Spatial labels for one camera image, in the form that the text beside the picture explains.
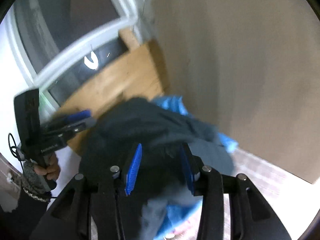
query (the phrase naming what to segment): wire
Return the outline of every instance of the wire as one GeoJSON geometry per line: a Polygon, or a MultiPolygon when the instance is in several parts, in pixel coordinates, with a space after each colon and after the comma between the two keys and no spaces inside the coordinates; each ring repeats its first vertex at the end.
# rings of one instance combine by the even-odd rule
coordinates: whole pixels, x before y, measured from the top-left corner
{"type": "Polygon", "coordinates": [[[22,168],[22,175],[23,177],[26,179],[26,181],[28,182],[28,184],[30,185],[30,187],[35,191],[37,192],[38,196],[44,198],[44,199],[52,199],[52,198],[57,198],[57,197],[53,197],[53,196],[47,196],[47,195],[44,195],[44,194],[41,194],[41,193],[38,193],[38,191],[33,187],[33,185],[30,183],[30,181],[28,180],[28,178],[26,177],[25,175],[25,172],[24,172],[24,169],[23,169],[23,165],[22,165],[22,160],[20,158],[20,155],[18,153],[18,147],[17,147],[17,144],[16,144],[16,141],[14,140],[14,137],[12,135],[12,133],[9,133],[8,134],[8,144],[9,144],[9,149],[10,149],[10,152],[12,154],[13,157],[17,158],[20,162],[20,165],[21,165],[21,168],[22,168]],[[11,146],[10,144],[10,138],[12,139],[13,141],[13,144],[14,146],[11,146]]]}

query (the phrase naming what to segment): finger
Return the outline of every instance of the finger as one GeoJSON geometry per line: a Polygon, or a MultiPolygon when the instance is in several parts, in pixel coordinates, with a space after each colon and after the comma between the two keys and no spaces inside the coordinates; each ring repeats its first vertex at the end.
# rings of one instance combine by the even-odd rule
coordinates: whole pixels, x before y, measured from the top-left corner
{"type": "Polygon", "coordinates": [[[59,178],[59,174],[60,174],[60,170],[58,171],[55,171],[55,172],[52,172],[52,173],[49,173],[47,175],[47,179],[50,180],[50,179],[54,179],[54,180],[57,180],[59,178]]]}
{"type": "Polygon", "coordinates": [[[53,164],[53,165],[50,165],[46,169],[47,173],[52,173],[52,172],[55,172],[55,171],[58,171],[58,170],[60,170],[60,167],[59,167],[59,165],[57,163],[53,164]]]}
{"type": "Polygon", "coordinates": [[[56,153],[54,152],[49,158],[49,165],[54,165],[55,163],[58,163],[58,158],[56,156],[56,153]]]}
{"type": "Polygon", "coordinates": [[[39,165],[34,165],[35,173],[38,175],[46,175],[48,172],[45,168],[40,167],[39,165]]]}

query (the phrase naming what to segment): metal bolt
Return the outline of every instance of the metal bolt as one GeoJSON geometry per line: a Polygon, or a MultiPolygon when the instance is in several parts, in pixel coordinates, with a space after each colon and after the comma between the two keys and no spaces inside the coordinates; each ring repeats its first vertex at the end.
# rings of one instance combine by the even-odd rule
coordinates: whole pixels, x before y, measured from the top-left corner
{"type": "Polygon", "coordinates": [[[205,165],[205,166],[202,167],[202,170],[206,171],[206,172],[210,172],[212,170],[212,168],[210,166],[208,166],[208,165],[205,165]]]}
{"type": "Polygon", "coordinates": [[[76,179],[76,180],[81,180],[81,179],[83,179],[83,174],[82,174],[82,173],[78,173],[78,174],[75,176],[75,179],[76,179]]]}
{"type": "Polygon", "coordinates": [[[111,172],[118,172],[119,170],[120,170],[119,166],[112,166],[112,167],[110,168],[110,171],[111,171],[111,172]]]}
{"type": "Polygon", "coordinates": [[[238,177],[239,179],[241,179],[241,180],[246,180],[246,179],[247,179],[247,176],[246,176],[245,174],[243,174],[243,173],[239,173],[239,174],[237,175],[237,177],[238,177]]]}

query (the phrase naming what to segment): blue fabric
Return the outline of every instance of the blue fabric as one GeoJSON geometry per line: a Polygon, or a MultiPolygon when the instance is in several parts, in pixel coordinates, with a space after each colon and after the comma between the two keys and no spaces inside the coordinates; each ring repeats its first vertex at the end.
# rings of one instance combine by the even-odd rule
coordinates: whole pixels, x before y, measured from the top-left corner
{"type": "MultiPolygon", "coordinates": [[[[182,102],[182,96],[163,96],[157,97],[152,100],[157,106],[170,110],[181,115],[187,115],[193,117],[192,114],[188,112],[182,102]]],[[[226,136],[223,133],[218,133],[222,145],[225,147],[228,153],[234,152],[238,146],[238,142],[232,138],[226,136]]],[[[182,207],[177,205],[168,205],[167,214],[158,233],[154,240],[163,239],[163,237],[171,233],[177,226],[181,225],[185,220],[187,220],[198,208],[202,206],[202,201],[190,207],[182,207]]]]}

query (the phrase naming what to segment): dark cloth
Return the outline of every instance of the dark cloth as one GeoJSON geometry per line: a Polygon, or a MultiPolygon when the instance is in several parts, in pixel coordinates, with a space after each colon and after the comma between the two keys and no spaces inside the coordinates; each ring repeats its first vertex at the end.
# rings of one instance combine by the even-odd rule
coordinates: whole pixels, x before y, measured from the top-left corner
{"type": "Polygon", "coordinates": [[[93,184],[103,181],[111,166],[120,166],[134,144],[142,144],[134,191],[120,202],[127,239],[152,239],[168,204],[188,206],[199,200],[188,191],[181,170],[178,154],[184,142],[204,164],[231,174],[232,159],[214,126],[143,98],[133,98],[107,112],[88,135],[79,171],[93,184]]]}
{"type": "Polygon", "coordinates": [[[0,207],[0,238],[28,240],[32,230],[46,212],[47,206],[47,202],[31,198],[22,189],[15,210],[4,212],[0,207]]]}

